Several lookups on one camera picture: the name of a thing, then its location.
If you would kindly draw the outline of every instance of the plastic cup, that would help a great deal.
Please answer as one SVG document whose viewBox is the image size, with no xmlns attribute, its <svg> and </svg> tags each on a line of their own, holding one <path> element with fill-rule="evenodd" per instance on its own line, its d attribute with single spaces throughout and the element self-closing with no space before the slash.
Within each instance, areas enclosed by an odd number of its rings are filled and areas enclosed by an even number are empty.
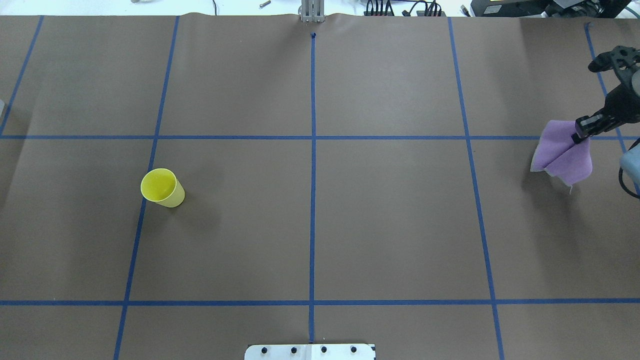
<svg viewBox="0 0 640 360">
<path fill-rule="evenodd" d="M 140 183 L 140 192 L 145 199 L 175 208 L 184 200 L 184 189 L 175 174 L 165 168 L 156 168 L 148 172 Z"/>
</svg>

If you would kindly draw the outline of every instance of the black wire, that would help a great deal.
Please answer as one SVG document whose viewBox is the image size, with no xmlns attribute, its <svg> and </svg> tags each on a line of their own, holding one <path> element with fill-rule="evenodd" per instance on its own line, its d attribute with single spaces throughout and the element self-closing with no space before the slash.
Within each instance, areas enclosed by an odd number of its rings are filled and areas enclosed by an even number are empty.
<svg viewBox="0 0 640 360">
<path fill-rule="evenodd" d="M 436 5 L 436 2 L 433 1 L 431 5 L 429 5 L 429 9 L 424 13 L 424 16 L 435 16 L 435 14 L 431 14 L 433 7 Z"/>
<path fill-rule="evenodd" d="M 636 147 L 638 144 L 640 143 L 640 138 L 638 140 L 636 140 L 633 145 L 631 145 L 631 147 L 629 148 L 629 150 L 633 149 L 634 147 Z M 633 191 L 629 190 L 629 188 L 627 188 L 627 186 L 625 185 L 625 181 L 622 178 L 622 173 L 623 170 L 620 167 L 620 171 L 618 172 L 618 181 L 620 182 L 620 187 L 622 187 L 622 190 L 624 190 L 627 194 L 635 197 L 636 199 L 640 199 L 640 195 L 634 193 Z"/>
<path fill-rule="evenodd" d="M 391 0 L 387 0 L 387 7 L 385 8 L 385 16 L 387 16 L 388 11 L 391 10 L 391 16 L 396 16 L 394 14 L 394 8 L 391 6 Z"/>
<path fill-rule="evenodd" d="M 424 3 L 424 13 L 426 14 L 427 12 L 427 6 L 429 3 L 427 3 L 425 0 L 418 0 L 418 1 L 414 1 L 413 2 L 413 6 L 411 7 L 411 9 L 409 9 L 409 15 L 411 15 L 413 9 L 415 8 L 416 5 L 418 5 L 419 3 Z"/>
</svg>

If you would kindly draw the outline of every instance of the blue tape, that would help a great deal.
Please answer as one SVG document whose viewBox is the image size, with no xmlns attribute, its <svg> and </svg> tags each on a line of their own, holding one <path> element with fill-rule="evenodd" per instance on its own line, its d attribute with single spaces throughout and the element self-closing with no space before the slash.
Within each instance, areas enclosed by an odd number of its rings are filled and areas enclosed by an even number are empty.
<svg viewBox="0 0 640 360">
<path fill-rule="evenodd" d="M 154 135 L 2 135 L 12 140 L 154 140 Z M 158 135 L 158 140 L 539 140 L 534 135 Z M 594 136 L 592 140 L 615 140 L 620 136 Z M 622 136 L 635 140 L 634 136 Z"/>
<path fill-rule="evenodd" d="M 596 58 L 596 53 L 593 50 L 593 44 L 591 43 L 591 34 L 589 33 L 589 26 L 591 25 L 590 22 L 587 22 L 584 25 L 584 34 L 587 36 L 587 44 L 589 44 L 589 52 L 591 53 L 591 59 L 594 60 Z M 602 92 L 604 93 L 605 96 L 607 96 L 607 87 L 604 86 L 604 80 L 602 79 L 602 74 L 597 72 L 596 75 L 598 75 L 598 81 L 600 82 L 600 88 L 602 89 Z"/>
<path fill-rule="evenodd" d="M 504 299 L 496 300 L 497 305 L 524 304 L 640 304 L 640 298 L 568 298 L 568 299 Z"/>
<path fill-rule="evenodd" d="M 13 92 L 11 93 L 11 97 L 9 98 L 9 103 L 6 105 L 6 111 L 4 112 L 2 124 L 0 124 L 0 135 L 2 135 L 4 127 L 6 126 L 6 122 L 9 119 L 9 114 L 11 113 L 11 108 L 13 107 L 15 96 L 18 94 L 18 89 L 20 88 L 20 83 L 22 82 L 24 71 L 27 69 L 27 64 L 29 63 L 29 59 L 31 58 L 33 48 L 34 46 L 36 46 L 36 40 L 38 40 L 38 35 L 40 34 L 40 28 L 42 28 L 43 21 L 44 15 L 41 15 L 40 19 L 38 19 L 38 26 L 36 26 L 36 31 L 33 33 L 33 38 L 31 39 L 31 44 L 29 45 L 27 55 L 24 57 L 24 62 L 22 62 L 22 68 L 20 69 L 20 73 L 18 74 L 18 79 L 15 81 L 15 86 L 13 87 Z"/>
<path fill-rule="evenodd" d="M 458 84 L 458 97 L 460 100 L 460 111 L 462 113 L 462 123 L 465 128 L 465 136 L 467 137 L 467 154 L 469 157 L 469 166 L 471 169 L 471 180 L 474 186 L 474 197 L 476 198 L 476 211 L 478 216 L 478 224 L 480 226 L 480 237 L 482 238 L 482 248 L 484 252 L 484 265 L 486 267 L 486 277 L 489 285 L 489 295 L 491 300 L 495 300 L 495 290 L 493 288 L 493 275 L 491 270 L 491 260 L 489 258 L 489 246 L 486 243 L 486 233 L 484 231 L 484 218 L 482 214 L 482 204 L 480 203 L 480 193 L 478 190 L 478 183 L 476 177 L 476 165 L 474 163 L 474 154 L 471 148 L 471 139 L 469 138 L 469 125 L 467 122 L 467 109 L 465 108 L 465 98 L 462 92 L 462 82 L 460 81 L 460 67 L 458 66 L 458 54 L 456 51 L 456 40 L 454 38 L 453 23 L 451 18 L 447 18 L 449 22 L 449 38 L 451 39 L 451 52 L 453 55 L 453 66 L 456 71 L 456 82 Z M 502 333 L 500 332 L 500 320 L 498 317 L 498 308 L 496 305 L 492 305 L 493 309 L 493 324 L 495 326 L 495 337 L 498 345 L 498 354 L 500 360 L 504 360 L 504 349 L 502 347 Z"/>
<path fill-rule="evenodd" d="M 491 305 L 489 299 L 461 300 L 316 300 L 318 306 Z"/>
<path fill-rule="evenodd" d="M 316 33 L 311 33 L 311 201 L 309 231 L 309 343 L 316 338 Z"/>
<path fill-rule="evenodd" d="M 123 300 L 0 300 L 0 306 L 123 306 Z M 308 306 L 308 300 L 130 300 L 131 306 Z M 317 306 L 640 304 L 640 298 L 315 300 Z"/>
<path fill-rule="evenodd" d="M 175 17 L 175 23 L 173 25 L 173 36 L 171 39 L 171 47 L 169 49 L 169 58 L 166 63 L 166 71 L 164 73 L 164 84 L 162 89 L 162 96 L 160 97 L 160 105 L 158 107 L 158 116 L 156 120 L 156 131 L 154 133 L 154 143 L 151 146 L 151 155 L 149 156 L 149 166 L 147 172 L 151 171 L 154 166 L 154 160 L 156 158 L 156 147 L 158 143 L 158 136 L 160 135 L 160 125 L 162 124 L 162 114 L 164 110 L 164 99 L 166 97 L 166 89 L 169 85 L 169 76 L 171 74 L 171 64 L 173 61 L 173 51 L 175 49 L 175 39 L 178 34 L 178 23 L 180 17 Z M 120 315 L 120 326 L 118 327 L 118 337 L 116 338 L 116 345 L 113 351 L 113 359 L 117 360 L 120 357 L 120 346 L 122 345 L 122 336 L 124 334 L 125 321 L 127 319 L 127 308 L 129 303 L 129 296 L 131 294 L 131 284 L 133 283 L 133 273 L 136 268 L 136 258 L 138 257 L 138 246 L 140 244 L 140 235 L 142 234 L 142 224 L 145 218 L 145 208 L 147 206 L 147 200 L 142 199 L 140 205 L 140 215 L 138 217 L 138 227 L 136 229 L 136 238 L 133 242 L 133 251 L 131 253 L 131 263 L 129 264 L 129 275 L 127 276 L 127 286 L 125 288 L 124 304 L 122 305 L 122 313 Z"/>
</svg>

